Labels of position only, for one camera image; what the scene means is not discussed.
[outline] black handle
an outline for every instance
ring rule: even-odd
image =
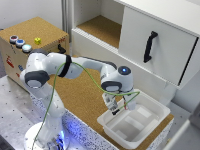
[[[66,50],[63,47],[61,47],[60,44],[58,45],[58,49],[60,50],[58,53],[60,53],[60,54],[66,53]]]
[[[151,51],[152,41],[157,36],[158,36],[158,33],[154,32],[154,31],[151,32],[151,35],[149,36],[149,39],[147,41],[146,50],[144,53],[144,63],[148,62],[152,58],[149,54]]]

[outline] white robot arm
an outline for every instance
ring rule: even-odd
[[[27,90],[37,99],[40,99],[47,108],[51,99],[53,88],[47,83],[49,75],[56,74],[59,66],[65,63],[58,72],[58,76],[68,79],[77,78],[83,69],[72,63],[78,63],[85,68],[100,72],[101,87],[112,93],[133,92],[133,76],[126,66],[117,66],[111,62],[99,61],[90,58],[73,58],[69,55],[49,53],[42,49],[33,50],[28,58],[26,69],[21,73],[20,79]],[[104,102],[109,110],[114,111],[118,106],[113,95],[104,93]],[[134,102],[127,104],[129,110],[134,109]],[[64,105],[57,92],[54,92],[47,118],[40,131],[36,144],[45,149],[47,143],[60,135],[62,131],[61,117],[65,112]]]

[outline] yellow object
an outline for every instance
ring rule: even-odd
[[[41,38],[35,38],[35,44],[40,45],[41,44]]]

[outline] cabinet door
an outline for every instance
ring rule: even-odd
[[[158,33],[158,36],[152,40],[152,59],[144,63],[146,45],[152,31]],[[178,85],[196,39],[191,34],[126,7],[119,53]]]

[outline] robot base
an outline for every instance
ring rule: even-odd
[[[36,134],[38,133],[41,125],[42,125],[42,122],[37,123],[26,132],[25,138],[24,138],[24,150],[32,150],[34,138]],[[67,150],[67,147],[69,146],[69,142],[70,142],[69,137],[65,137],[63,141],[65,145],[65,150]],[[47,146],[45,148],[41,148],[36,142],[34,144],[33,150],[49,150],[49,148]]]

